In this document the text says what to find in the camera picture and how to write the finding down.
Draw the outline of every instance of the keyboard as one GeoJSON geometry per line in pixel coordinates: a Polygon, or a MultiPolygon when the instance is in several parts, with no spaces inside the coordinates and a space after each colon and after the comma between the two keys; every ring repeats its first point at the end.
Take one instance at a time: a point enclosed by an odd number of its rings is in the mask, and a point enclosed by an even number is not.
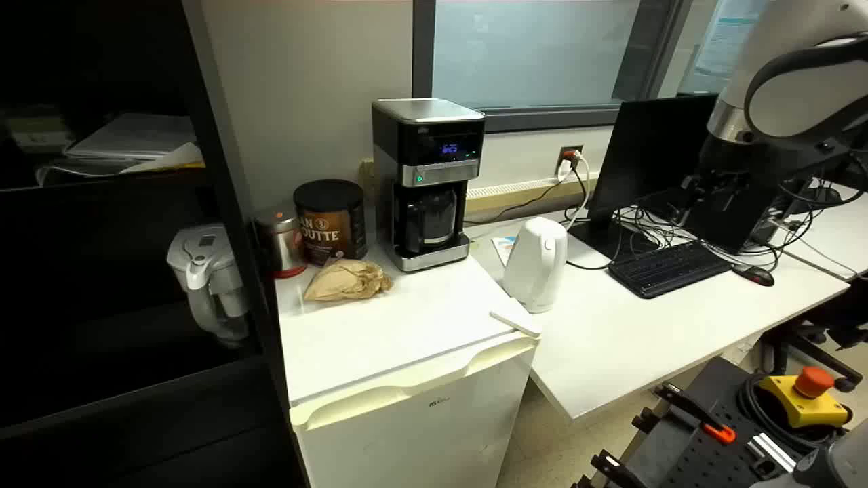
{"type": "Polygon", "coordinates": [[[728,271],[728,263],[708,252],[700,241],[621,259],[606,267],[606,274],[640,299],[665,295],[720,271],[728,271]]]}

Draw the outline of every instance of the white countertop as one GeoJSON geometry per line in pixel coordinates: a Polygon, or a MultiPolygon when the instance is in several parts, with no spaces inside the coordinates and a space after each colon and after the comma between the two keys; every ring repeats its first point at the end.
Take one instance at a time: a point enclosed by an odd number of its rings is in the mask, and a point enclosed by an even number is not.
{"type": "Polygon", "coordinates": [[[815,215],[811,231],[785,248],[804,263],[812,263],[840,280],[854,280],[868,271],[868,195],[854,204],[825,210],[815,215]]]}
{"type": "MultiPolygon", "coordinates": [[[[472,229],[472,256],[494,280],[501,263],[490,237],[518,234],[521,223],[472,229]]],[[[578,263],[604,263],[570,237],[578,263]]],[[[581,417],[636,387],[655,385],[723,347],[781,325],[849,284],[781,256],[774,284],[758,288],[738,274],[719,274],[684,291],[643,302],[604,271],[567,269],[541,325],[533,379],[570,417],[581,417]]]]}

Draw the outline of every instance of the cable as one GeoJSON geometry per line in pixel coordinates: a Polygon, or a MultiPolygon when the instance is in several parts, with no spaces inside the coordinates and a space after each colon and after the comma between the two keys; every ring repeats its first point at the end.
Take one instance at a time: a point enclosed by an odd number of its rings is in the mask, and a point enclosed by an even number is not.
{"type": "Polygon", "coordinates": [[[578,221],[578,215],[581,215],[581,210],[587,204],[587,187],[585,187],[585,181],[581,179],[581,173],[571,168],[571,173],[574,173],[574,181],[578,181],[578,189],[581,189],[581,199],[578,199],[578,207],[570,211],[570,210],[563,210],[563,229],[571,229],[574,225],[574,221],[578,221]]]}
{"type": "MultiPolygon", "coordinates": [[[[863,176],[868,179],[865,160],[863,160],[860,154],[854,154],[854,153],[849,153],[849,158],[852,158],[852,162],[857,166],[857,170],[863,170],[863,176]]],[[[838,204],[833,204],[833,207],[854,204],[854,202],[860,202],[863,195],[865,195],[865,185],[860,185],[854,195],[849,195],[849,199],[844,199],[844,202],[838,202],[838,204]]]]}
{"type": "MultiPolygon", "coordinates": [[[[616,252],[612,252],[609,263],[616,263],[621,259],[621,248],[624,248],[624,234],[618,234],[618,244],[616,244],[616,252]]],[[[606,271],[609,263],[604,263],[604,267],[581,267],[581,263],[567,260],[567,267],[581,269],[581,271],[606,271]]]]}
{"type": "Polygon", "coordinates": [[[769,249],[773,263],[764,271],[773,274],[781,263],[781,252],[768,241],[761,241],[758,248],[769,249]]]}
{"type": "Polygon", "coordinates": [[[774,248],[779,252],[783,252],[785,248],[798,244],[811,229],[812,229],[812,221],[819,217],[821,211],[808,211],[808,217],[800,223],[800,229],[788,237],[783,237],[783,244],[774,248]]]}
{"type": "Polygon", "coordinates": [[[811,249],[811,252],[815,252],[819,259],[833,260],[835,267],[840,267],[840,269],[852,271],[852,280],[868,283],[868,278],[865,278],[865,274],[860,274],[860,271],[849,269],[845,263],[840,263],[840,260],[835,260],[835,259],[825,256],[825,252],[821,252],[821,249],[815,249],[811,241],[804,241],[804,240],[803,240],[803,248],[808,248],[808,249],[811,249]]]}
{"type": "Polygon", "coordinates": [[[484,225],[484,223],[501,221],[501,217],[507,217],[507,215],[514,211],[514,210],[524,210],[524,207],[530,207],[530,204],[541,202],[541,199],[545,199],[551,189],[556,189],[556,187],[562,187],[562,185],[551,185],[551,187],[545,187],[538,195],[533,195],[533,199],[528,199],[528,202],[521,202],[521,204],[514,204],[514,207],[507,207],[507,210],[495,211],[495,215],[488,217],[488,221],[464,221],[464,225],[484,225]]]}

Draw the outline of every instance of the power outlet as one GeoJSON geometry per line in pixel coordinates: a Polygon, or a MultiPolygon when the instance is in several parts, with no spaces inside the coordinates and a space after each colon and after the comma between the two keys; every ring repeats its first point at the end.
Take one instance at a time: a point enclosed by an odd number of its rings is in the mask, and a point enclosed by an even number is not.
{"type": "Polygon", "coordinates": [[[585,150],[583,143],[562,146],[562,153],[557,153],[557,173],[556,173],[557,179],[562,179],[563,162],[570,162],[567,176],[578,173],[578,162],[581,162],[581,153],[583,150],[585,150]]]}

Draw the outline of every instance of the coffee maker display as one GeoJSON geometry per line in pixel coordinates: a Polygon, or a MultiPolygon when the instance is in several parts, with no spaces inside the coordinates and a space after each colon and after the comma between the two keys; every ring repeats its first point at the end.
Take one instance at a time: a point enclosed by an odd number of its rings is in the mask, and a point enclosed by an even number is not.
{"type": "Polygon", "coordinates": [[[479,176],[479,111],[438,97],[373,101],[376,229],[400,271],[464,260],[467,179],[479,176]]]}

